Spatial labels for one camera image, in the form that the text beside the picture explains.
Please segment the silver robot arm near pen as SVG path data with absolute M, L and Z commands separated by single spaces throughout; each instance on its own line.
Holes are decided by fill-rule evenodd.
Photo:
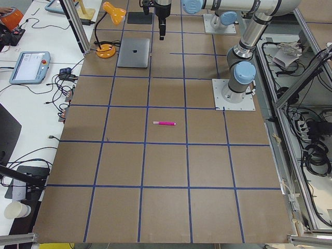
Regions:
M 227 54 L 230 69 L 228 85 L 222 89 L 223 98 L 230 103 L 240 103 L 247 87 L 253 82 L 256 69 L 250 62 L 259 39 L 274 16 L 282 16 L 295 10 L 300 1 L 181 1 L 185 13 L 195 14 L 202 9 L 211 11 L 243 11 L 253 16 L 238 44 Z

